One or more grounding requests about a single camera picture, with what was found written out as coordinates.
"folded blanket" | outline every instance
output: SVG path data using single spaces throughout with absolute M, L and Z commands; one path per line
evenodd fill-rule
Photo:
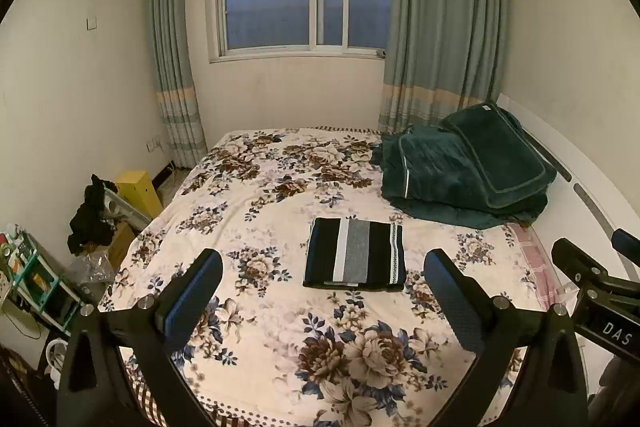
M 316 217 L 304 286 L 399 291 L 405 279 L 401 225 Z
M 449 225 L 530 224 L 556 177 L 518 120 L 490 102 L 457 111 L 439 127 L 383 136 L 380 148 L 372 162 L 383 169 L 383 197 L 410 216 Z

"dark green quilt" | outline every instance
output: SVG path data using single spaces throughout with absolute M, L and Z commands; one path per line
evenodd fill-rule
M 490 102 L 457 111 L 438 127 L 383 136 L 372 163 L 383 169 L 382 195 L 393 206 L 474 229 L 532 223 L 556 177 L 518 120 Z

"striped curtain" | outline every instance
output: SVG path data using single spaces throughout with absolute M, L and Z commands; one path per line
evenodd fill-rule
M 155 84 L 169 148 L 178 167 L 193 168 L 207 153 L 187 49 L 184 0 L 148 0 Z
M 378 128 L 435 124 L 495 98 L 507 0 L 392 0 Z

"black and gray striped towel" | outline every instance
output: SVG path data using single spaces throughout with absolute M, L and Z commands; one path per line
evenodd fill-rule
M 405 279 L 401 225 L 316 217 L 303 285 L 401 290 Z

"wall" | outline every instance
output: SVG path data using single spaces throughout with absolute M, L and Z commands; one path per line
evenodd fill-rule
M 209 62 L 206 3 L 186 0 L 193 80 L 207 144 L 236 129 L 378 126 L 384 61 L 281 57 Z
M 504 93 L 585 153 L 640 214 L 640 20 L 628 0 L 511 0 Z
M 163 136 L 145 0 L 15 0 L 0 24 L 0 129 L 0 228 L 20 223 L 69 263 L 91 174 L 168 163 L 145 145 Z

